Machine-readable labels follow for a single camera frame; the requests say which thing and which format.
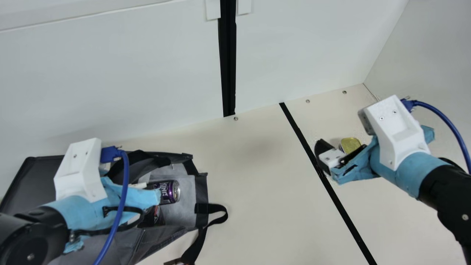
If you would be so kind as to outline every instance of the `black bag strap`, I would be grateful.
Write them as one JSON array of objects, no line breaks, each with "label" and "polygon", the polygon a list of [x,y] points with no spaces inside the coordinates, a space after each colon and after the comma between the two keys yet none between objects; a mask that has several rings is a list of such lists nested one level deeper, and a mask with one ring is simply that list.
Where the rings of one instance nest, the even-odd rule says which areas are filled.
[{"label": "black bag strap", "polygon": [[[157,157],[150,155],[142,150],[136,150],[134,152],[128,153],[130,173],[129,173],[129,183],[135,183],[138,179],[152,170],[168,166],[171,164],[171,161],[168,157]],[[123,168],[124,163],[122,160],[118,160],[111,168],[110,171],[105,176],[108,176],[113,183],[122,184],[123,181]]]},{"label": "black bag strap", "polygon": [[227,213],[227,209],[219,204],[211,204],[211,203],[197,203],[195,204],[195,214],[214,214],[217,212],[225,212],[223,216],[212,220],[207,226],[199,227],[198,228],[198,237],[193,242],[193,244],[183,253],[181,256],[180,261],[186,265],[194,265],[196,259],[200,255],[201,249],[203,248],[204,240],[206,239],[206,232],[208,231],[208,227],[212,226],[213,224],[222,224],[227,220],[229,214]]}]

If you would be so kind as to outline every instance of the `screw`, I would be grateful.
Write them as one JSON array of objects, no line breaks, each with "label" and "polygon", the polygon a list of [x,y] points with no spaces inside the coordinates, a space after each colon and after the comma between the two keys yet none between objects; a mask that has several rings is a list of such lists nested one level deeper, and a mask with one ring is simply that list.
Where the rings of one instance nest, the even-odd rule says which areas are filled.
[{"label": "screw", "polygon": [[73,243],[74,241],[75,241],[75,234],[71,233],[70,236],[69,236],[69,242]]}]

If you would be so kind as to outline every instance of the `can lid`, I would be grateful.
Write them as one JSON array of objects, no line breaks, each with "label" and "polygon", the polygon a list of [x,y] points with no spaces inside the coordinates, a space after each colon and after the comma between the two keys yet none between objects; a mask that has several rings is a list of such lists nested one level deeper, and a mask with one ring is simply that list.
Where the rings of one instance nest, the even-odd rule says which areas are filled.
[{"label": "can lid", "polygon": [[173,198],[175,202],[180,200],[180,184],[178,181],[173,181]]},{"label": "can lid", "polygon": [[343,138],[340,143],[340,150],[349,154],[361,146],[361,141],[354,137]]}]

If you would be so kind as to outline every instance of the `white table surface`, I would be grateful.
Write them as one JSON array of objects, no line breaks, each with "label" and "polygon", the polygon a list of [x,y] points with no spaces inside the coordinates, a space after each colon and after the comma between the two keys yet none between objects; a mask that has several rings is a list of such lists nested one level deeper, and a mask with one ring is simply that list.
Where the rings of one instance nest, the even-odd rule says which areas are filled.
[{"label": "white table surface", "polygon": [[[338,146],[345,137],[370,142],[357,112],[375,102],[364,85],[357,85],[286,105],[311,146],[320,138]],[[379,265],[465,264],[461,246],[440,223],[437,212],[387,180],[377,178],[342,186],[329,180]]]},{"label": "white table surface", "polygon": [[[278,105],[133,139],[126,150],[185,152],[208,172],[209,201],[229,219],[208,230],[204,265],[367,264]],[[140,265],[161,265],[191,245],[191,232]]]}]

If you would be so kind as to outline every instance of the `cable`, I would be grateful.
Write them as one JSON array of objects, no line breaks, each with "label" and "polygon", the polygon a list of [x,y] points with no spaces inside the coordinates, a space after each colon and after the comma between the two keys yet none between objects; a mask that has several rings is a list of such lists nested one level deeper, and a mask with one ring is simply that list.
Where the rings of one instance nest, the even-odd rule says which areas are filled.
[{"label": "cable", "polygon": [[418,100],[411,100],[411,101],[414,106],[420,106],[420,107],[426,108],[432,111],[433,113],[437,114],[448,125],[448,127],[450,127],[451,131],[453,132],[456,139],[458,140],[458,144],[460,145],[461,151],[463,152],[464,160],[466,161],[466,166],[468,167],[468,173],[471,173],[471,158],[468,153],[468,149],[466,148],[466,144],[464,143],[464,140],[461,137],[461,134],[458,131],[458,129],[455,127],[455,125],[450,121],[450,119],[448,119],[448,117],[445,114],[443,114],[443,112],[439,111],[436,107],[430,104],[427,104],[425,102],[418,101]]},{"label": "cable", "polygon": [[114,218],[113,226],[111,227],[110,234],[106,239],[103,248],[98,254],[97,259],[93,263],[93,265],[98,265],[103,260],[106,255],[106,252],[111,246],[111,242],[113,242],[114,236],[116,235],[116,231],[118,230],[119,223],[121,221],[121,216],[124,211],[124,205],[126,203],[126,196],[128,195],[128,184],[129,184],[129,159],[128,154],[125,151],[120,150],[120,156],[122,157],[122,161],[124,163],[124,178],[122,181],[122,191],[121,191],[121,200],[119,202],[118,211],[116,212],[116,217]]}]

